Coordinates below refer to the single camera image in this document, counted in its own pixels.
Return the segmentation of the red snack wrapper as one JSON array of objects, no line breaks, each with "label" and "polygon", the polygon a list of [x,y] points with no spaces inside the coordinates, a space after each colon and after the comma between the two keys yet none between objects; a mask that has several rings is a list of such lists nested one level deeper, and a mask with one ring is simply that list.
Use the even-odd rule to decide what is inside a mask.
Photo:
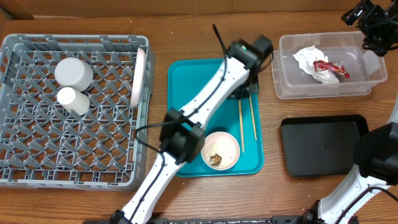
[{"label": "red snack wrapper", "polygon": [[349,78],[349,73],[345,70],[344,66],[335,62],[326,62],[323,60],[317,60],[313,62],[313,66],[316,72],[322,72],[325,70],[330,70],[332,72],[338,73],[345,78]]}]

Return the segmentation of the white napkin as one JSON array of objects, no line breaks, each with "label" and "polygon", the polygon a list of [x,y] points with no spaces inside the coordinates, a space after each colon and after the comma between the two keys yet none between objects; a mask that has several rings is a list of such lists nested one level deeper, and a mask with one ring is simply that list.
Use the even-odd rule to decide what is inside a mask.
[{"label": "white napkin", "polygon": [[293,54],[294,59],[298,61],[299,67],[307,74],[311,75],[315,80],[322,82],[323,84],[339,83],[336,76],[329,70],[320,72],[315,71],[314,62],[322,60],[328,62],[328,57],[324,53],[317,49],[314,45],[299,50],[296,54]]}]

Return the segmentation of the white cup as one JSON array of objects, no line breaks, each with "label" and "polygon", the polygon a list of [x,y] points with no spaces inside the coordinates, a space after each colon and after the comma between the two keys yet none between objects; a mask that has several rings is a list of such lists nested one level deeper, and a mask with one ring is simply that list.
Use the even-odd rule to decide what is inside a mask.
[{"label": "white cup", "polygon": [[68,111],[75,111],[80,116],[88,112],[90,107],[89,98],[81,92],[64,87],[57,93],[57,101]]}]

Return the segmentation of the white round plate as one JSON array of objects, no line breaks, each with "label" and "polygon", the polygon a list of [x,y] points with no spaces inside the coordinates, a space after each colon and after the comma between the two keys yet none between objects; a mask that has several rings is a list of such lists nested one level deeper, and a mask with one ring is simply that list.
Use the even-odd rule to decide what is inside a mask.
[{"label": "white round plate", "polygon": [[146,68],[145,52],[141,48],[138,48],[136,55],[136,62],[134,66],[132,89],[131,89],[131,107],[136,107],[139,104],[144,84],[145,68]]}]

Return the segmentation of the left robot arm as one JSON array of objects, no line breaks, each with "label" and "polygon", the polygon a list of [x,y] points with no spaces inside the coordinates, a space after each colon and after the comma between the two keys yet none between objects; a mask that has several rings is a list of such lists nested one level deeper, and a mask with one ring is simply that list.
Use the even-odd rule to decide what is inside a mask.
[{"label": "left robot arm", "polygon": [[154,149],[157,157],[152,169],[133,198],[111,215],[110,223],[147,223],[175,174],[199,154],[206,126],[224,100],[258,92],[257,76],[273,53],[272,42],[260,35],[253,44],[239,39],[222,50],[223,62],[208,83],[181,109],[169,109],[158,124],[162,128],[160,146]]}]

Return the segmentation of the pale green bowl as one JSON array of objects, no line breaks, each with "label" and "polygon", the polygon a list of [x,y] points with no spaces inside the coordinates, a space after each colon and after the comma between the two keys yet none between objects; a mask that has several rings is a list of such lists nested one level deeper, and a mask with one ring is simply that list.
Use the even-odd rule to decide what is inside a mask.
[{"label": "pale green bowl", "polygon": [[88,63],[69,57],[55,67],[55,79],[61,87],[85,91],[93,80],[93,70]]}]

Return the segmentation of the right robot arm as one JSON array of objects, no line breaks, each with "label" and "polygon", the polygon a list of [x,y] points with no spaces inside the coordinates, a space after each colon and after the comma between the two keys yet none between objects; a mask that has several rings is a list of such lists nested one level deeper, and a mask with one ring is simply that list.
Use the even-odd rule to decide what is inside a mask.
[{"label": "right robot arm", "polygon": [[[341,18],[345,24],[355,25],[364,34],[364,50],[383,57],[397,49],[397,0],[391,0],[386,9],[362,0]],[[353,160],[352,169],[336,189],[317,200],[293,223],[349,223],[351,217],[379,192],[397,199],[388,190],[397,185],[396,108],[384,126],[360,138]]]}]

